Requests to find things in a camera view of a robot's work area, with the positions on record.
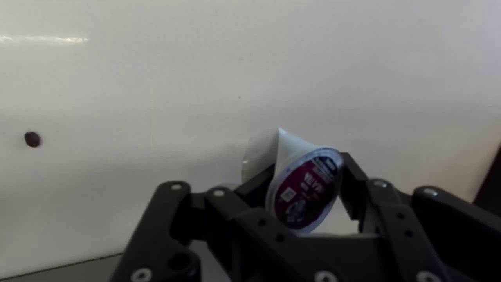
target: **metal plate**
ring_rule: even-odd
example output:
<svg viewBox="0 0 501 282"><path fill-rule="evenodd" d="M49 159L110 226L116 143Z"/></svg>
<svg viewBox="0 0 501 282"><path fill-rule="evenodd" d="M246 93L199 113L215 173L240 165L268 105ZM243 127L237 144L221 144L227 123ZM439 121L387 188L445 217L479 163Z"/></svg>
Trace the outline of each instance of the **metal plate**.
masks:
<svg viewBox="0 0 501 282"><path fill-rule="evenodd" d="M404 190L472 199L500 141L500 13L497 0L3 0L0 278L119 253L160 182L238 182L265 129L349 151Z"/></svg>

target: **dark dot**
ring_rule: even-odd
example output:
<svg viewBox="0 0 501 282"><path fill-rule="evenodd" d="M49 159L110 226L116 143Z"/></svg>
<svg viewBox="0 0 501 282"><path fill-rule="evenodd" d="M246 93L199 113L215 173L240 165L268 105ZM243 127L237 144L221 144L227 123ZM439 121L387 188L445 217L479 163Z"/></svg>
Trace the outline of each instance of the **dark dot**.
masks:
<svg viewBox="0 0 501 282"><path fill-rule="evenodd" d="M285 242L284 234L279 234L277 238L276 238L276 242Z"/></svg>
<svg viewBox="0 0 501 282"><path fill-rule="evenodd" d="M43 138L36 132L27 132L25 133L25 143L30 148L39 148L43 144Z"/></svg>
<svg viewBox="0 0 501 282"><path fill-rule="evenodd" d="M183 270L191 264L190 256L187 254L177 254L169 260L169 268L171 270Z"/></svg>

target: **label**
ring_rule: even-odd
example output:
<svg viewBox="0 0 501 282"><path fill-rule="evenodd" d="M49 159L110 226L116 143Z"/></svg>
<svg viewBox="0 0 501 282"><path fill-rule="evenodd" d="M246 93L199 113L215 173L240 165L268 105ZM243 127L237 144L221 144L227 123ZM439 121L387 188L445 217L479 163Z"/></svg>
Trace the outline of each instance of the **label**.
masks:
<svg viewBox="0 0 501 282"><path fill-rule="evenodd" d="M320 152L296 162L276 182L273 213L290 229L307 229L329 212L337 196L338 166L332 157Z"/></svg>

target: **bolt hole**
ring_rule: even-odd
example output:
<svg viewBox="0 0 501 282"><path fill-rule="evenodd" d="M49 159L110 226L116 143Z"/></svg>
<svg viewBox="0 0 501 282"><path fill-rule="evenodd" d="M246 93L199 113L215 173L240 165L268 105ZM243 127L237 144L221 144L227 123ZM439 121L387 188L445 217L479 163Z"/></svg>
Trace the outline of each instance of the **bolt hole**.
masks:
<svg viewBox="0 0 501 282"><path fill-rule="evenodd" d="M25 133L25 143L28 148L39 148L43 144L43 138L36 132L27 132Z"/></svg>
<svg viewBox="0 0 501 282"><path fill-rule="evenodd" d="M216 190L216 191L215 191L215 196L216 196L216 198L223 198L223 196L224 196L224 190Z"/></svg>
<svg viewBox="0 0 501 282"><path fill-rule="evenodd" d="M284 234L279 234L279 235L276 237L276 242L279 242L279 243L285 242Z"/></svg>
<svg viewBox="0 0 501 282"><path fill-rule="evenodd" d="M179 270L187 268L190 264L191 264L190 256L177 254L169 260L169 268L179 271Z"/></svg>
<svg viewBox="0 0 501 282"><path fill-rule="evenodd" d="M154 276L154 273L149 268L140 268L130 276L130 281L132 282L151 282L152 276Z"/></svg>

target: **small hole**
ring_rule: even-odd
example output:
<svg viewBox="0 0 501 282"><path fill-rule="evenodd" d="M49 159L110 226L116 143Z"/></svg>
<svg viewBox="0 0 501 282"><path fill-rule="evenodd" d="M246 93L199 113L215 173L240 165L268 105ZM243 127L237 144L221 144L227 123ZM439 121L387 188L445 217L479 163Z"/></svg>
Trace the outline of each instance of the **small hole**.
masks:
<svg viewBox="0 0 501 282"><path fill-rule="evenodd" d="M279 234L277 238L276 238L276 242L285 242L284 234Z"/></svg>
<svg viewBox="0 0 501 282"><path fill-rule="evenodd" d="M41 135L36 133L36 132L27 132L27 133L25 133L25 143L27 143L27 146L30 146L30 148L39 148L39 146L43 144L43 138L41 138Z"/></svg>
<svg viewBox="0 0 501 282"><path fill-rule="evenodd" d="M215 191L215 196L216 196L216 198L223 198L223 196L224 196L224 190L216 190L216 191Z"/></svg>
<svg viewBox="0 0 501 282"><path fill-rule="evenodd" d="M179 271L179 270L187 268L190 264L191 264L190 256L187 256L187 254L177 254L177 256L174 256L174 257L169 260L169 268Z"/></svg>

